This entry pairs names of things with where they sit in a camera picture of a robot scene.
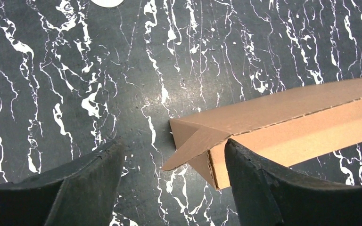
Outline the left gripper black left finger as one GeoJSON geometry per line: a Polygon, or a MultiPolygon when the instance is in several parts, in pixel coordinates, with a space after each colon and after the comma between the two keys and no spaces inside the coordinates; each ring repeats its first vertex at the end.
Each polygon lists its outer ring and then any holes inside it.
{"type": "Polygon", "coordinates": [[[0,184],[0,226],[108,226],[124,150],[117,138],[21,182],[0,184]]]}

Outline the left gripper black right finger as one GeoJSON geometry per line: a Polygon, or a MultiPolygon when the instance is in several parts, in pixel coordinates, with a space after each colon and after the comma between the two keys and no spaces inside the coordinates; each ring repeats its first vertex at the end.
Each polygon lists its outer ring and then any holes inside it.
{"type": "Polygon", "coordinates": [[[234,139],[224,154],[242,226],[362,226],[362,186],[301,174],[234,139]]]}

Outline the brown cardboard box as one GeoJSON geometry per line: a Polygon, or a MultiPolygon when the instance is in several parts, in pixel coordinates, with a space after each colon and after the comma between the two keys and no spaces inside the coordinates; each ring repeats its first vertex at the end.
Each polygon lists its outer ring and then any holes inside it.
{"type": "Polygon", "coordinates": [[[234,139],[290,167],[362,142],[362,77],[296,87],[169,120],[176,152],[170,171],[189,164],[213,188],[230,186],[224,148],[234,139]]]}

